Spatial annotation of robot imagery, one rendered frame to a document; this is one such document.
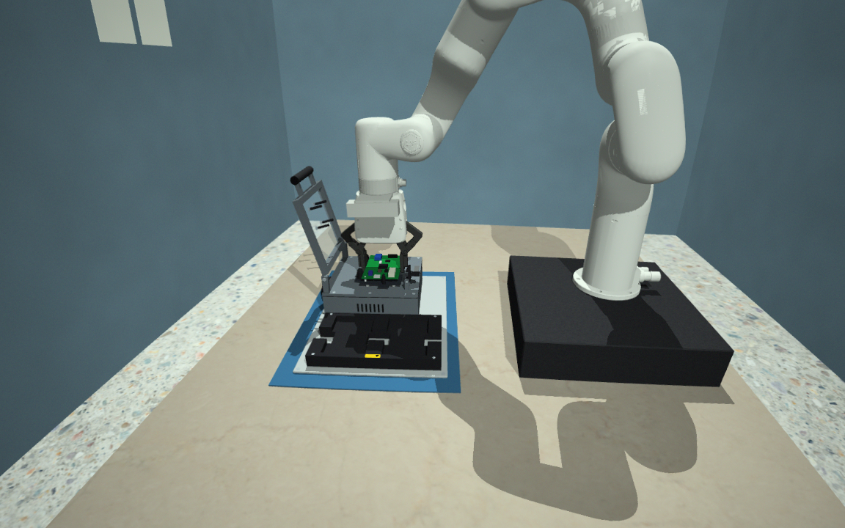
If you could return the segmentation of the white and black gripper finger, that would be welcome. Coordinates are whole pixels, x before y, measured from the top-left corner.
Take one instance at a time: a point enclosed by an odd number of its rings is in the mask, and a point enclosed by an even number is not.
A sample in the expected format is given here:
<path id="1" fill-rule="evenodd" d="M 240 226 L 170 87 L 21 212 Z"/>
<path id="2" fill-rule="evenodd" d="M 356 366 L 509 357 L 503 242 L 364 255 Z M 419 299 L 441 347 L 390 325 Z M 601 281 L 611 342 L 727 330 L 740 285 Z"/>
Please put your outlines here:
<path id="1" fill-rule="evenodd" d="M 400 268 L 401 273 L 403 273 L 403 269 L 408 267 L 408 253 L 412 248 L 418 243 L 420 238 L 423 236 L 423 232 L 420 232 L 418 228 L 414 227 L 414 225 L 408 223 L 406 221 L 406 230 L 410 232 L 414 237 L 407 243 L 406 240 L 403 243 L 397 243 L 398 248 L 401 250 L 400 254 Z"/>
<path id="2" fill-rule="evenodd" d="M 352 232 L 354 232 L 354 224 L 350 225 L 347 230 L 343 230 L 341 237 L 346 243 L 348 243 L 350 248 L 354 249 L 356 254 L 358 254 L 359 267 L 362 267 L 364 273 L 367 266 L 367 250 L 365 250 L 366 243 L 357 243 L 355 238 L 350 236 Z"/>

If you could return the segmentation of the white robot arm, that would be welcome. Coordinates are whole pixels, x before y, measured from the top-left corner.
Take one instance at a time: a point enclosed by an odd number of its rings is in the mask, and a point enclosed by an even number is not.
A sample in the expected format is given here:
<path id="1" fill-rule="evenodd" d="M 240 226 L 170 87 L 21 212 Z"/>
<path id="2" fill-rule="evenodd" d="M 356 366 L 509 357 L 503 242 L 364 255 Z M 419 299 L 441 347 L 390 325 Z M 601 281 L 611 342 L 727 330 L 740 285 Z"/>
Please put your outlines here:
<path id="1" fill-rule="evenodd" d="M 461 0 L 411 118 L 356 121 L 361 195 L 346 203 L 348 217 L 399 217 L 400 201 L 390 199 L 406 186 L 397 160 L 419 163 L 435 153 L 514 15 L 541 1 Z M 585 20 L 597 92 L 615 118 L 601 135 L 589 240 L 573 282 L 590 296 L 628 300 L 643 281 L 661 279 L 637 262 L 654 184 L 673 176 L 684 159 L 681 77 L 670 51 L 648 41 L 643 0 L 563 1 Z"/>

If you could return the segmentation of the green circuit board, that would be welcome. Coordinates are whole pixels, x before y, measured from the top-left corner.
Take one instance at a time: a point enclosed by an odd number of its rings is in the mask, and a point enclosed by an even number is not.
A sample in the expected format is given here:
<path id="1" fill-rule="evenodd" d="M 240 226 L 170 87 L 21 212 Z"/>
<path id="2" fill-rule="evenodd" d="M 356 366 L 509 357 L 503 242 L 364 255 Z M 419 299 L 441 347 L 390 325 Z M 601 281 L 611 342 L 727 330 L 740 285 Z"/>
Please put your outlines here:
<path id="1" fill-rule="evenodd" d="M 371 255 L 362 279 L 382 279 L 382 274 L 385 275 L 386 279 L 398 279 L 400 271 L 400 255 Z"/>

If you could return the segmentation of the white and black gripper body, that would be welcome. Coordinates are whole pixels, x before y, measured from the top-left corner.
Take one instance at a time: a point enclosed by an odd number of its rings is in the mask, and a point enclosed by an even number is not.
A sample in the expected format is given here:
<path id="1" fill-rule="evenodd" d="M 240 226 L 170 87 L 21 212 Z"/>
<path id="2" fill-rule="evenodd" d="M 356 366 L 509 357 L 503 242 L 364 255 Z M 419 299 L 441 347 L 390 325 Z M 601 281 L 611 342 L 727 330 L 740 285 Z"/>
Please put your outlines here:
<path id="1" fill-rule="evenodd" d="M 399 199 L 399 217 L 354 217 L 356 241 L 359 243 L 403 243 L 406 240 L 408 214 L 406 214 L 403 191 L 398 189 L 390 199 Z"/>

